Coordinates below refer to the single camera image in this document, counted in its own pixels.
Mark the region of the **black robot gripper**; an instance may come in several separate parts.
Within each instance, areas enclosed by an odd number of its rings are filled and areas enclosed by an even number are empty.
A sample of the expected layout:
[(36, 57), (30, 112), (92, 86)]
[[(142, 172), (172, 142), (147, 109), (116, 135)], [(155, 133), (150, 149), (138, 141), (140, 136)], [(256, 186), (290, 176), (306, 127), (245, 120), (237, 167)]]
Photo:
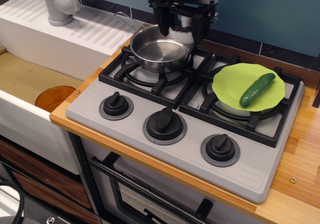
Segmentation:
[(167, 36), (173, 15), (191, 17), (193, 42), (197, 46), (208, 35), (211, 20), (216, 16), (218, 0), (149, 0), (160, 32)]

